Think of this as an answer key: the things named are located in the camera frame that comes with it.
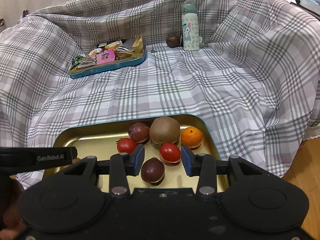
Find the tomato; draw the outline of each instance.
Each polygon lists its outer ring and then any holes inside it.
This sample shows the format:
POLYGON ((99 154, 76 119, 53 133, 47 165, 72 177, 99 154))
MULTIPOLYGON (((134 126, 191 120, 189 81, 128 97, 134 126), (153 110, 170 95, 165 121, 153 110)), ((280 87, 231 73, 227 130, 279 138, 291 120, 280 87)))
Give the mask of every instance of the tomato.
POLYGON ((137 146, 136 142, 130 138, 120 138, 116 144, 120 153, 132 153, 137 146))
POLYGON ((178 146, 173 143, 163 143, 159 149, 160 156, 166 162, 176 163, 181 160, 181 154, 178 146))

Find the metal tray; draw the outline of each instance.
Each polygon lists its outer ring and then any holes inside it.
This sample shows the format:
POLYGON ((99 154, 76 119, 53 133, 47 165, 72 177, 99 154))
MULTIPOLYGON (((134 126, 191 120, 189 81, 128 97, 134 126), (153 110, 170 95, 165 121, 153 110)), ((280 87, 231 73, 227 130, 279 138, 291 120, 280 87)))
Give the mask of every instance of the metal tray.
MULTIPOLYGON (((174 115, 171 117, 179 122, 181 131, 189 126, 195 126, 202 131, 203 141, 200 147, 193 151, 195 154, 207 153, 213 155, 217 160, 220 159, 207 126, 201 119, 189 114, 174 115)), ((95 155, 99 161, 108 160, 112 155, 118 153, 116 149, 116 141, 121 137, 129 137, 128 129, 131 124, 136 122, 144 122, 150 126, 154 119, 155 118, 145 118, 70 128, 62 132, 57 137, 54 147, 75 146, 78 151, 79 158, 95 155)), ((155 149, 149 141, 145 144, 145 161, 152 157, 160 158, 159 150, 155 149)), ((44 173, 44 178, 58 172, 59 170, 60 168, 46 170, 44 173)), ((165 177, 163 182, 158 186, 153 186, 144 182, 140 175, 136 177, 128 176, 127 179, 131 192, 135 187, 191 187, 195 192, 199 177, 188 177, 185 173, 182 163, 180 163, 177 166, 165 165, 165 177)), ((218 192, 222 192, 228 188, 228 180, 225 175, 217 176, 217 186, 218 192)), ((98 187, 103 192, 109 192, 109 175, 100 176, 98 187)))

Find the tangerine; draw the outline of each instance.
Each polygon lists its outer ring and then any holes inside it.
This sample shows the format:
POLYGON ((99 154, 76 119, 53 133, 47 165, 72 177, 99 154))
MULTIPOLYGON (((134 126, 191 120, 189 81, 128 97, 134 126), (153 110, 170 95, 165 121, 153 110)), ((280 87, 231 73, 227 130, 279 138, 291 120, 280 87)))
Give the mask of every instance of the tangerine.
POLYGON ((181 144, 187 145, 189 148, 196 148, 202 142, 202 132, 194 127, 187 127, 181 133, 181 144))

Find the brown round fruit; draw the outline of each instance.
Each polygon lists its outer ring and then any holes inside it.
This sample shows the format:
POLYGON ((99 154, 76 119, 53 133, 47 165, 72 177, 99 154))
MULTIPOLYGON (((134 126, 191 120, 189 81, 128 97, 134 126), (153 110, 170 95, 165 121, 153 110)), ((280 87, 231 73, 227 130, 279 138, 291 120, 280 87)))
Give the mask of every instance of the brown round fruit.
POLYGON ((150 128, 142 123, 136 122, 129 128, 129 137, 134 140, 136 143, 141 143, 146 141, 149 138, 150 128))
POLYGON ((164 176, 164 165, 157 158, 147 160, 141 168, 141 178, 147 183, 159 182, 164 176))
POLYGON ((150 127, 150 139, 156 144, 176 143, 180 138, 180 125, 177 120, 163 116, 155 119, 150 127))
POLYGON ((176 34, 169 34, 165 42, 170 48, 176 48, 180 45, 180 37, 176 34))

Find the checkered fabric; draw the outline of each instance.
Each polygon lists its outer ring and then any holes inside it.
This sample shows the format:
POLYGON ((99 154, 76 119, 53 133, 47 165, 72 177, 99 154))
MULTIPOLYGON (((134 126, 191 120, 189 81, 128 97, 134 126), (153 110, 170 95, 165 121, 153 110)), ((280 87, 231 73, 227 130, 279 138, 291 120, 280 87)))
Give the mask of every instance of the checkered fabric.
MULTIPOLYGON (((70 127, 188 113, 222 159, 282 176, 320 122, 319 67, 320 22, 285 0, 72 0, 1 33, 0 143, 50 147, 70 127), (164 42, 181 33, 184 2, 198 8, 199 51, 164 42), (141 65, 69 78, 73 57, 140 33, 156 50, 141 65)), ((27 187, 41 172, 18 178, 27 187)))

